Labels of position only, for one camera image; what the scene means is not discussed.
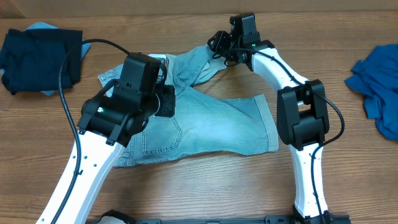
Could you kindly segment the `light blue denim shorts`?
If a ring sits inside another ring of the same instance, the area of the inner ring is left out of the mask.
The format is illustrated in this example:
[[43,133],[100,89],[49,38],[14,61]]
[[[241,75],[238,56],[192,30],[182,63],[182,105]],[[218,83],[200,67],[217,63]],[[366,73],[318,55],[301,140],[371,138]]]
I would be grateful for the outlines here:
[[166,84],[175,88],[175,115],[151,116],[145,130],[131,138],[116,166],[174,161],[205,152],[251,156],[278,150],[277,129],[264,95],[219,100],[194,89],[226,69],[223,59],[212,59],[208,46],[166,55]]

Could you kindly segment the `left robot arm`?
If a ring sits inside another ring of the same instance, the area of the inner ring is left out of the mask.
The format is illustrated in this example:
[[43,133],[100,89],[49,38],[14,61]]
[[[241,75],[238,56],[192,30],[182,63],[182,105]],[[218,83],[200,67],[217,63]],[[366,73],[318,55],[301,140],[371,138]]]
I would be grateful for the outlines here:
[[38,223],[84,223],[111,168],[132,136],[153,115],[175,114],[174,87],[167,85],[164,54],[130,53],[119,78],[112,78],[81,108],[65,170]]

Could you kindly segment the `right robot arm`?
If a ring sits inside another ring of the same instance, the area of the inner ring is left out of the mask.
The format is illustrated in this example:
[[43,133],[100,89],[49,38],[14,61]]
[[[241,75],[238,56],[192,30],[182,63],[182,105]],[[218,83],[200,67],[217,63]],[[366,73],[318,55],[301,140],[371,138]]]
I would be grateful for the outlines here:
[[288,145],[295,174],[295,223],[331,223],[325,202],[322,150],[329,131],[325,89],[280,57],[269,40],[261,40],[253,13],[229,19],[230,32],[219,30],[208,40],[214,57],[244,63],[277,93],[277,131]]

